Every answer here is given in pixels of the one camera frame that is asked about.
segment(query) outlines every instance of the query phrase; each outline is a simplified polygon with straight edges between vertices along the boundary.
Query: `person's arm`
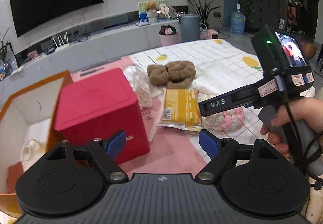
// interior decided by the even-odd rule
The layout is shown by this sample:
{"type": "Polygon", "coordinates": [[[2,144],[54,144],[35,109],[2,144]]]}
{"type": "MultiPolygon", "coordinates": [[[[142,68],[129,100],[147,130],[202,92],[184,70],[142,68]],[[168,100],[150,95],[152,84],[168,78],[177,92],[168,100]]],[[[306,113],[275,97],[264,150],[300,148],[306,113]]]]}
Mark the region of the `person's arm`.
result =
{"type": "MultiPolygon", "coordinates": [[[[316,132],[323,131],[323,102],[314,98],[303,98],[289,103],[290,110],[295,121],[305,120],[307,124],[316,132]]],[[[277,115],[272,119],[271,125],[282,126],[290,122],[285,106],[278,109],[277,115]]],[[[269,131],[267,126],[263,125],[261,134],[268,134],[268,142],[275,145],[275,148],[285,157],[289,158],[289,148],[287,144],[281,142],[280,136],[269,131]]],[[[323,138],[319,139],[319,144],[323,147],[323,138]]]]}

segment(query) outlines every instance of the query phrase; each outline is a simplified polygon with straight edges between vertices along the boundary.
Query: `power outlet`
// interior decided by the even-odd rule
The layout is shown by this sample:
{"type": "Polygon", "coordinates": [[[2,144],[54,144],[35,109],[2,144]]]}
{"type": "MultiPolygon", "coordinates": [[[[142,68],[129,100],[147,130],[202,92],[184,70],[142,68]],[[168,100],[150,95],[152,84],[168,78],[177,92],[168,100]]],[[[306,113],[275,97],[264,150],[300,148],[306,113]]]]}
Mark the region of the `power outlet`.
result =
{"type": "Polygon", "coordinates": [[[220,12],[213,12],[213,17],[214,18],[221,18],[221,13],[220,12]]]}

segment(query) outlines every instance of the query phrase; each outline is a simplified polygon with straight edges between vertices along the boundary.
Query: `orange box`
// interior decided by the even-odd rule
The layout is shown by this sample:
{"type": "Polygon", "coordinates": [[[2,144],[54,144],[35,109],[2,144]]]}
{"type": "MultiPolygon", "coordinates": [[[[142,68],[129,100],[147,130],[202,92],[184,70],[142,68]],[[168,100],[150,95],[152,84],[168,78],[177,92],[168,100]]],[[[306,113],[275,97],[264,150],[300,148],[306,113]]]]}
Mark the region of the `orange box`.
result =
{"type": "Polygon", "coordinates": [[[45,153],[63,139],[53,124],[60,91],[70,83],[68,70],[55,74],[11,95],[0,112],[0,211],[14,218],[22,215],[14,193],[23,173],[22,148],[36,138],[45,153]]]}

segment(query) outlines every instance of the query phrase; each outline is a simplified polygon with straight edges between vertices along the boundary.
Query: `barcode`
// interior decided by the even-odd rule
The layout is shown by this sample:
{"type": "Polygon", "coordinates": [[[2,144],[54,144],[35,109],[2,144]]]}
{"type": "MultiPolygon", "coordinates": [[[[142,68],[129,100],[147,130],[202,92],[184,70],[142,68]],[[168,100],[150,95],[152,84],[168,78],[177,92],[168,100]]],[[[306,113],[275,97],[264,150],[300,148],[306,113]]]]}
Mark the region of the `barcode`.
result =
{"type": "Polygon", "coordinates": [[[164,119],[165,120],[170,120],[171,119],[171,113],[172,113],[172,108],[171,107],[166,108],[165,112],[164,112],[164,119]]]}

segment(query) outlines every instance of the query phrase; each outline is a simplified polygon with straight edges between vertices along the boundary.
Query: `dark cabinet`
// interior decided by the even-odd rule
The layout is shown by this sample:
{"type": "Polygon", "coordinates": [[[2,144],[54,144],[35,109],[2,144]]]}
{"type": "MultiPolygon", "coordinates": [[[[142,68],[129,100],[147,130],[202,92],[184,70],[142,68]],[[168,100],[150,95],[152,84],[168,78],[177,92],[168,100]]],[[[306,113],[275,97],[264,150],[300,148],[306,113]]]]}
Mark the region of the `dark cabinet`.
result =
{"type": "Polygon", "coordinates": [[[247,27],[261,29],[266,24],[279,25],[280,0],[253,0],[255,12],[251,15],[253,22],[246,22],[247,27]]]}

